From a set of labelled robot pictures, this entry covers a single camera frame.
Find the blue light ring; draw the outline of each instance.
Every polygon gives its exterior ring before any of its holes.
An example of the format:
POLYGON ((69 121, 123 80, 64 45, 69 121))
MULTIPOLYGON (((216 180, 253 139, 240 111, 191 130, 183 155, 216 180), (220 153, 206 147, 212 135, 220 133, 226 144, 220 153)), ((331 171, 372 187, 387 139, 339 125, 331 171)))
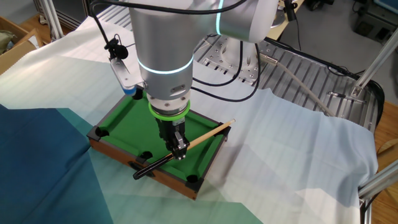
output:
POLYGON ((170 74, 174 74, 174 73, 177 73, 177 72, 181 72, 182 70, 188 68, 188 67, 190 66, 190 64, 193 62, 193 55, 192 55, 191 60, 190 60, 186 65, 182 66, 181 68, 178 68, 178 69, 175 69, 175 70, 171 70, 171 71, 158 71, 158 70, 154 70, 154 69, 148 68, 147 66, 143 65, 143 64, 139 61, 138 58, 137 58, 137 60, 138 60, 138 64, 139 64, 142 68, 144 68, 145 70, 147 70, 148 72, 156 73, 156 74, 159 74, 159 75, 170 75, 170 74))
MULTIPOLYGON (((220 0, 220 3, 218 4, 218 9, 221 9, 223 7, 224 4, 224 0, 220 0)), ((216 32, 218 35, 221 35, 220 32, 220 20, 221 20, 221 13, 217 13, 217 17, 216 17, 216 32)))

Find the green felt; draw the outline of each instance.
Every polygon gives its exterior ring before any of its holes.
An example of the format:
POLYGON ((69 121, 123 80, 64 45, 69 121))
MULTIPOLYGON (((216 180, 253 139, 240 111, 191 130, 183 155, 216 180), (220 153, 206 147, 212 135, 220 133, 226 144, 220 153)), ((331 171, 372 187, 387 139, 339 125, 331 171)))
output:
MULTIPOLYGON (((216 123, 192 112, 185 116, 185 137, 189 141, 216 127, 216 123)), ((169 153, 164 141, 159 137, 159 128, 148 110, 148 100, 145 97, 141 100, 125 98, 100 128, 109 132, 109 136, 102 137, 104 141, 135 156, 150 151, 153 157, 148 159, 148 162, 155 162, 169 153)), ((212 136, 189 150, 185 159, 172 160, 161 169, 183 180, 187 180, 189 175, 201 177, 221 140, 222 135, 212 136)))

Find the mini pool table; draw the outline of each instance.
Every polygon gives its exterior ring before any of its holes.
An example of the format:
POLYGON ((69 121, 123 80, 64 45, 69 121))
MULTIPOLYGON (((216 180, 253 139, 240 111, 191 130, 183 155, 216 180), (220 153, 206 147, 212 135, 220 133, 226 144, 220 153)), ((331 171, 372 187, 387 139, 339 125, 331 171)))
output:
MULTIPOLYGON (((166 156, 170 152, 159 137, 159 128, 148 104, 145 94, 139 100, 123 97, 88 133, 91 146, 135 170, 166 156)), ((185 136, 192 141, 221 124, 189 111, 185 116, 185 136)), ((172 160, 147 176, 195 200, 230 129, 224 129, 187 151, 185 159, 172 160)))

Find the grey cable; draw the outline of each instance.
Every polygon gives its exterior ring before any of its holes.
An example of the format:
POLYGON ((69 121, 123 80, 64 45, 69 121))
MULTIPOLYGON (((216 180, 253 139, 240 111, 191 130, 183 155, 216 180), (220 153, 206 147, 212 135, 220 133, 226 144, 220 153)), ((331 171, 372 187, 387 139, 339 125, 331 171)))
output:
POLYGON ((277 62, 276 63, 277 66, 279 66, 281 69, 283 69, 288 75, 290 75, 290 77, 292 77, 300 86, 301 88, 304 89, 305 92, 308 93, 308 95, 310 96, 310 98, 315 101, 316 103, 318 103, 318 105, 329 115, 332 117, 335 117, 336 115, 329 110, 329 108, 324 105, 322 103, 322 101, 319 100, 319 98, 304 84, 302 83, 288 68, 286 68, 285 65, 282 65, 281 63, 277 62))

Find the blue cloth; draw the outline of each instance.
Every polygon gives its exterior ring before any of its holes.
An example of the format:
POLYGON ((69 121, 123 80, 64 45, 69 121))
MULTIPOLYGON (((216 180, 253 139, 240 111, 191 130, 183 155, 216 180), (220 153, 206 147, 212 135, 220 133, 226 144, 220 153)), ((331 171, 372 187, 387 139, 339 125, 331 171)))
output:
POLYGON ((112 223, 89 148, 56 109, 0 105, 0 223, 112 223))

